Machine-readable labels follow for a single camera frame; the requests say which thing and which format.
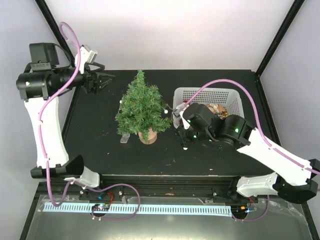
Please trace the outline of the clear battery box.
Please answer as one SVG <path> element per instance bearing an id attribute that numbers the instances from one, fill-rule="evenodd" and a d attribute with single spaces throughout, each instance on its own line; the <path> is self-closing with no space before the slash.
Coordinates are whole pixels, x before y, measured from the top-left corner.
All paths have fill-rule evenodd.
<path id="1" fill-rule="evenodd" d="M 126 144 L 126 143 L 129 141 L 130 136 L 131 136 L 130 133 L 128 133 L 128 134 L 123 134 L 123 135 L 121 136 L 120 143 Z"/>

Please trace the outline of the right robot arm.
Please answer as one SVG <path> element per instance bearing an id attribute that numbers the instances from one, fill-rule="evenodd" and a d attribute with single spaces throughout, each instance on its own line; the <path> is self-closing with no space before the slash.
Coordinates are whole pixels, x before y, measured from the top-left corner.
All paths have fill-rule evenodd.
<path id="1" fill-rule="evenodd" d="M 204 104 L 182 103 L 173 111 L 173 119 L 180 122 L 177 132 L 184 150 L 189 142 L 205 141 L 216 149 L 234 149 L 272 170 L 261 176 L 236 177 L 227 189 L 230 200 L 275 195 L 301 204 L 317 195 L 318 184 L 313 177 L 320 172 L 320 162 L 294 155 L 265 137 L 243 117 L 220 118 Z"/>

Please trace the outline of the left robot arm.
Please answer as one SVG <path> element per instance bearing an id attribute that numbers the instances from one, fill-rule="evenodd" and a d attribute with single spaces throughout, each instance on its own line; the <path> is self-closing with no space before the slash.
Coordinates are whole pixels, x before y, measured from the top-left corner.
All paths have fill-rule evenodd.
<path id="1" fill-rule="evenodd" d="M 87 45 L 80 47 L 74 67 L 58 67 L 57 47 L 55 43 L 31 43 L 31 62 L 16 81 L 36 142 L 36 167 L 30 174 L 34 179 L 53 177 L 80 183 L 90 187 L 89 193 L 101 200 L 108 188 L 100 182 L 99 173 L 88 169 L 81 155 L 71 159 L 66 151 L 59 122 L 59 97 L 75 87 L 96 94 L 114 79 L 114 75 L 95 62 L 97 51 Z"/>

